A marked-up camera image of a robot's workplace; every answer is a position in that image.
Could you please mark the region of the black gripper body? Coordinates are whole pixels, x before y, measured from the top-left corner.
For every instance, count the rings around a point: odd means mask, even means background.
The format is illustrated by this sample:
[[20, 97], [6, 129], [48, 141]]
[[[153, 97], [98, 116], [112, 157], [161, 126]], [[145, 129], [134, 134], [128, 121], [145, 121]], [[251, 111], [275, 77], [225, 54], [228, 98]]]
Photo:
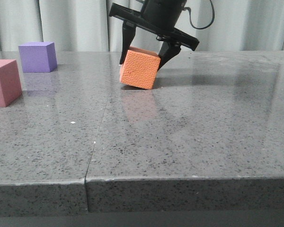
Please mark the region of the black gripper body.
[[109, 15], [156, 34], [159, 41], [183, 45], [194, 51], [198, 39], [175, 28], [185, 4], [185, 0], [146, 0], [141, 11], [135, 11], [114, 3]]

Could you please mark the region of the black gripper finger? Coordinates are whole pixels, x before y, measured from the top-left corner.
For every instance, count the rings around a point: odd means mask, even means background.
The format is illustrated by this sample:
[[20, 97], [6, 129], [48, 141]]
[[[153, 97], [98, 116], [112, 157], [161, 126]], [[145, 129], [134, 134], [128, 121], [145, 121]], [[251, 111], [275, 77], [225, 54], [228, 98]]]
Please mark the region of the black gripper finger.
[[136, 25], [124, 20], [122, 26], [122, 53], [119, 64], [122, 65], [125, 61], [128, 49], [135, 37]]
[[158, 70], [160, 70], [170, 59], [178, 55], [180, 51], [180, 45], [164, 41], [159, 51], [160, 64]]

